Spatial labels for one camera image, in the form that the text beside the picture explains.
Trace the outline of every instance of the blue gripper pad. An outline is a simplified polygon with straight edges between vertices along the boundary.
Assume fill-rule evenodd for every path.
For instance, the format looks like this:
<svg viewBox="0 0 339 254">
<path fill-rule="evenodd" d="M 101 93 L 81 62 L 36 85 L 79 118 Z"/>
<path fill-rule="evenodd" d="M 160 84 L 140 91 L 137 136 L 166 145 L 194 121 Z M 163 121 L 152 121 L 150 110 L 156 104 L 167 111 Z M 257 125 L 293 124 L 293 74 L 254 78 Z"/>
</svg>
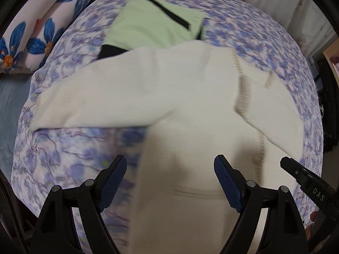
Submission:
<svg viewBox="0 0 339 254">
<path fill-rule="evenodd" d="M 105 208 L 111 205 L 115 193 L 117 192 L 118 187 L 126 173 L 126 170 L 127 170 L 126 158 L 124 156 L 121 156 L 121 159 L 118 161 L 111 175 L 101 188 L 99 204 L 97 205 L 97 209 L 99 210 L 100 213 Z"/>
<path fill-rule="evenodd" d="M 219 156 L 214 159 L 214 172 L 224 190 L 229 205 L 235 208 L 238 213 L 241 213 L 244 210 L 244 205 L 241 202 L 241 191 Z"/>
</svg>

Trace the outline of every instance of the purple floral fabric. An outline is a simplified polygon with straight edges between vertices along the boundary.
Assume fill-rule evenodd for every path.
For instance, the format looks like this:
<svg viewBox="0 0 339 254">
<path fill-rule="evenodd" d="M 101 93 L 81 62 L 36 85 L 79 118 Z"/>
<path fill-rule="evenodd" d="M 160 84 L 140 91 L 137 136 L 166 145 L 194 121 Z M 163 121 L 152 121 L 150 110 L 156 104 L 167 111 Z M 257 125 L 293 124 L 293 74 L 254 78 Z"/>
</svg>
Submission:
<svg viewBox="0 0 339 254">
<path fill-rule="evenodd" d="M 16 195 L 38 215 L 53 185 L 79 186 L 86 179 L 95 178 L 117 154 L 124 154 L 127 173 L 112 205 L 102 213 L 122 253 L 128 245 L 130 205 L 146 128 L 52 129 L 32 133 L 28 126 L 41 92 L 96 59 L 105 29 L 127 1 L 97 0 L 90 5 L 62 35 L 45 66 L 33 75 L 29 102 L 19 119 L 11 175 Z M 164 1 L 204 11 L 207 43 L 233 47 L 259 69 L 275 71 L 304 121 L 301 163 L 320 174 L 323 131 L 318 97 L 306 60 L 292 37 L 271 17 L 239 0 Z M 302 218 L 309 218 L 314 204 L 299 188 L 292 190 Z M 84 251 L 89 252 L 78 211 L 75 221 Z"/>
</svg>

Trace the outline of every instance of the green folded garment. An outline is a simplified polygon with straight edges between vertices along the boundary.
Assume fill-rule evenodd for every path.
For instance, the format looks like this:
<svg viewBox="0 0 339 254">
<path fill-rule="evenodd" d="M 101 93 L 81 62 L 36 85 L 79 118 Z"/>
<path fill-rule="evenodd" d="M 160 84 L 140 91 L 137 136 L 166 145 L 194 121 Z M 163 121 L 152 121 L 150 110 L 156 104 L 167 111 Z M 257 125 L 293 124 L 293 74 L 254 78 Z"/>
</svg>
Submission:
<svg viewBox="0 0 339 254">
<path fill-rule="evenodd" d="M 195 9 L 161 0 L 131 0 L 106 31 L 103 47 L 113 46 L 114 50 L 106 49 L 99 58 L 142 46 L 166 49 L 186 41 L 202 40 L 203 20 L 204 13 Z"/>
</svg>

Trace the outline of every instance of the curtain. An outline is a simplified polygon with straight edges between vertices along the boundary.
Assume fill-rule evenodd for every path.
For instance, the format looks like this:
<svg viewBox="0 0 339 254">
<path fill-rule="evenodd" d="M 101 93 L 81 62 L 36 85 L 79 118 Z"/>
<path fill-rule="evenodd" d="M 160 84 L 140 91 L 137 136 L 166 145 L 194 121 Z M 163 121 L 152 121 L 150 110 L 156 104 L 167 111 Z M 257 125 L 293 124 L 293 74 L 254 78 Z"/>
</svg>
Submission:
<svg viewBox="0 0 339 254">
<path fill-rule="evenodd" d="M 307 58 L 335 38 L 327 18 L 312 0 L 242 0 L 264 11 L 294 38 Z"/>
</svg>

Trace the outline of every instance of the pillow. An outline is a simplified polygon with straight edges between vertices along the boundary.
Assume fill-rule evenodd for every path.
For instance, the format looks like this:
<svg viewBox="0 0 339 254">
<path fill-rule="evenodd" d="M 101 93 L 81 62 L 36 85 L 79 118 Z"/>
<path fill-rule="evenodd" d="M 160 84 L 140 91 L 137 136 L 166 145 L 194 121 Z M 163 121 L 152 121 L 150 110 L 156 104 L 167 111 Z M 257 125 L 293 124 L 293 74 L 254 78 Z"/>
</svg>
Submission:
<svg viewBox="0 0 339 254">
<path fill-rule="evenodd" d="M 56 0 L 28 0 L 14 17 L 0 39 L 0 72 L 15 73 L 13 69 L 23 56 L 36 20 L 42 18 Z"/>
<path fill-rule="evenodd" d="M 37 25 L 27 43 L 20 66 L 29 72 L 41 68 L 68 25 L 90 0 L 57 0 Z"/>
</svg>

